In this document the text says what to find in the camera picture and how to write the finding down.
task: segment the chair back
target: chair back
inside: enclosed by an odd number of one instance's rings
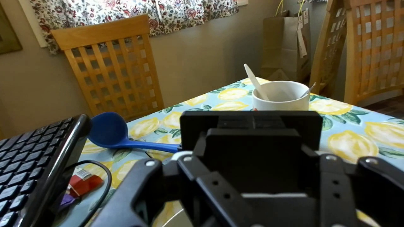
[[[356,104],[404,87],[404,1],[345,0],[345,101]]]
[[[317,82],[314,94],[333,90],[332,83],[337,76],[341,54],[346,38],[346,10],[342,0],[329,0],[319,32],[311,83]]]
[[[92,115],[115,111],[132,120],[163,109],[148,15],[52,30],[52,36]]]
[[[319,92],[336,78],[346,43],[345,102],[404,87],[401,0],[331,0],[313,59]]]

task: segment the black keyboard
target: black keyboard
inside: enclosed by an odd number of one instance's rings
[[[52,225],[90,129],[79,115],[0,140],[0,227]]]

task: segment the curtain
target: curtain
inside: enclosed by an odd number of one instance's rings
[[[163,36],[237,13],[236,0],[29,0],[48,48],[52,29],[73,28],[148,14],[150,36]]]

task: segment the yellow tablecloth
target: yellow tablecloth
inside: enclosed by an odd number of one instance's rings
[[[136,140],[179,144],[179,116],[182,112],[187,110],[252,110],[251,92],[252,85],[250,81],[237,81],[131,121],[127,124],[129,134]],[[317,95],[312,95],[309,109],[323,116],[321,150],[336,153],[348,163],[355,163],[362,155],[379,155],[404,169],[404,120]],[[168,153],[150,152],[150,154],[160,160],[170,158]],[[85,145],[81,155],[81,160],[97,160],[110,168],[114,177],[111,194],[134,163],[143,158],[145,158],[143,150],[111,152],[90,141]],[[88,165],[86,169],[103,175],[102,170],[96,167]],[[83,199],[69,213],[59,218],[57,225],[78,226],[88,213],[88,208],[98,199],[101,191]],[[170,206],[174,206],[174,208],[172,207],[160,222],[168,220],[178,210],[178,205]]]

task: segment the white bowl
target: white bowl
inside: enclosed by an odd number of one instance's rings
[[[307,111],[309,105],[309,88],[294,81],[273,81],[261,85],[260,91],[269,100],[264,100],[256,90],[252,92],[254,107],[256,110],[285,110]]]

